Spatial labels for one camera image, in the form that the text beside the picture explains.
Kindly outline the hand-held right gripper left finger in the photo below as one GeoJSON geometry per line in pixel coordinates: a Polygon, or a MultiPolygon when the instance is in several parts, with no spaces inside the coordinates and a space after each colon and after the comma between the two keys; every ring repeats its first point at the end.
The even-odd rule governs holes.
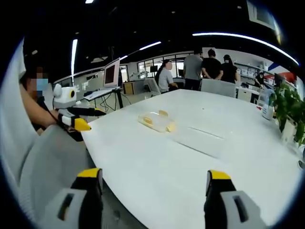
{"type": "Polygon", "coordinates": [[[41,229],[102,228],[102,169],[79,173],[70,188],[63,188],[50,201],[40,220],[41,229]]]}

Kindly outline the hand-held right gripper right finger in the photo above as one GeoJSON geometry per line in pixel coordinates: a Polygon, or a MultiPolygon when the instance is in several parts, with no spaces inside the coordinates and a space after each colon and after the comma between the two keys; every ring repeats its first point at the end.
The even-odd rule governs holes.
{"type": "Polygon", "coordinates": [[[244,192],[236,190],[225,172],[208,170],[204,219],[207,229],[265,229],[260,208],[244,192]]]}

